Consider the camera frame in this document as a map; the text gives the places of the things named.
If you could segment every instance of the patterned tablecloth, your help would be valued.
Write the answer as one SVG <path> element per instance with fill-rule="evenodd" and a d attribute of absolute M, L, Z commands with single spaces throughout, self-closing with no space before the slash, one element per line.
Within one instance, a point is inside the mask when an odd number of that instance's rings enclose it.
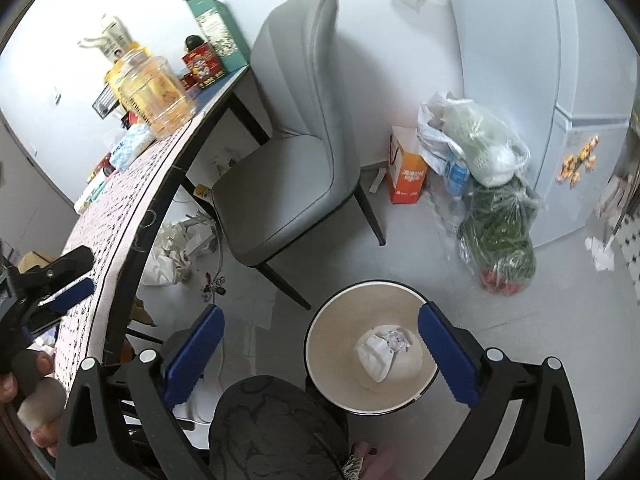
<path fill-rule="evenodd" d="M 67 391 L 71 390 L 76 370 L 85 357 L 102 360 L 120 269 L 130 248 L 136 246 L 138 227 L 154 219 L 148 210 L 164 176 L 199 124 L 247 71 L 248 67 L 245 67 L 228 76 L 186 126 L 154 143 L 126 171 L 114 174 L 97 201 L 76 223 L 63 254 L 80 245 L 86 245 L 94 252 L 94 268 L 86 276 L 94 280 L 95 293 L 69 311 L 60 323 L 56 377 Z M 113 308 L 130 309 L 131 304 L 113 305 Z"/>

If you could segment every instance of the gray upholstered chair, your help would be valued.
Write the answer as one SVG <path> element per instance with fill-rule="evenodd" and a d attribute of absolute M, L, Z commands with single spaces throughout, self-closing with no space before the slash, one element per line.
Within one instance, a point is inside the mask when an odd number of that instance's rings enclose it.
<path fill-rule="evenodd" d="M 310 305 L 267 261 L 354 194 L 378 238 L 385 237 L 359 184 L 360 162 L 337 78 L 338 0 L 289 0 L 273 9 L 251 66 L 273 138 L 213 187 L 229 248 L 282 292 Z"/>

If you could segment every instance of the yellow bottle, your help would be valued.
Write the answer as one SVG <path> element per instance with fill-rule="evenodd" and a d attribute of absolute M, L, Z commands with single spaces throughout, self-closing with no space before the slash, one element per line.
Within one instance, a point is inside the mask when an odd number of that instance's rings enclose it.
<path fill-rule="evenodd" d="M 110 84 L 117 85 L 122 105 L 144 119 L 157 137 L 171 135 L 195 114 L 195 102 L 164 57 L 134 48 L 117 65 L 118 75 Z"/>

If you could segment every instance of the table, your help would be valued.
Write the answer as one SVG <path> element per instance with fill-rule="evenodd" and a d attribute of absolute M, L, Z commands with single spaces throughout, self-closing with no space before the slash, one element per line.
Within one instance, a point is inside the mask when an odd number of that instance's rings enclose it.
<path fill-rule="evenodd" d="M 80 245 L 92 249 L 95 264 L 87 276 L 94 280 L 95 293 L 60 323 L 56 377 L 67 391 L 85 357 L 106 365 L 120 362 L 131 306 L 153 241 L 178 188 L 193 192 L 186 172 L 222 115 L 231 110 L 259 144 L 269 140 L 234 93 L 249 70 L 245 66 L 202 92 L 194 118 L 155 142 L 126 171 L 114 174 L 73 228 L 63 253 Z M 209 203 L 198 203 L 212 213 Z"/>

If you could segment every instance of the fridge magnet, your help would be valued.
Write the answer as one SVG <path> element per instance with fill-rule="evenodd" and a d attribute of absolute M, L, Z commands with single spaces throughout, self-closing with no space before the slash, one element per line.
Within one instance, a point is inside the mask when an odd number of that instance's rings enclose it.
<path fill-rule="evenodd" d="M 556 182 L 562 184 L 566 180 L 569 180 L 569 187 L 574 188 L 578 182 L 580 182 L 580 168 L 584 165 L 587 173 L 591 173 L 596 166 L 596 156 L 593 155 L 593 151 L 600 142 L 599 136 L 593 136 L 593 138 L 587 142 L 578 155 L 569 155 L 562 161 L 562 168 L 556 176 Z"/>

